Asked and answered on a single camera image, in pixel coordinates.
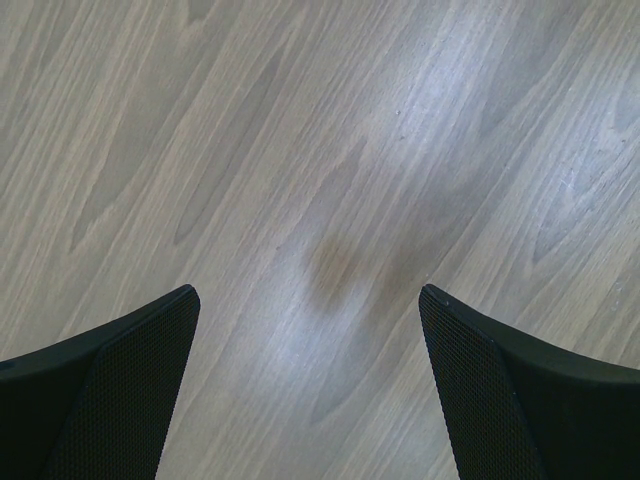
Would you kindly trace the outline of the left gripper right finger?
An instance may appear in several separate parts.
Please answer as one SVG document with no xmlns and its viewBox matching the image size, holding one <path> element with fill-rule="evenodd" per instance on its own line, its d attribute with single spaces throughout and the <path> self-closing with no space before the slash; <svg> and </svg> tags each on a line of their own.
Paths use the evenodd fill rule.
<svg viewBox="0 0 640 480">
<path fill-rule="evenodd" d="M 638 478 L 638 370 L 544 342 L 432 284 L 419 311 L 460 478 Z"/>
</svg>

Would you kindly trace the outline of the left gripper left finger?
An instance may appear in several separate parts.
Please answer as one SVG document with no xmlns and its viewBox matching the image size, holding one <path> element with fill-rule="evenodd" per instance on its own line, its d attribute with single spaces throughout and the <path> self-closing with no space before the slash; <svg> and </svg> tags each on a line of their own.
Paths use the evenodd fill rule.
<svg viewBox="0 0 640 480">
<path fill-rule="evenodd" d="M 200 312 L 183 285 L 1 363 L 4 479 L 153 479 Z"/>
</svg>

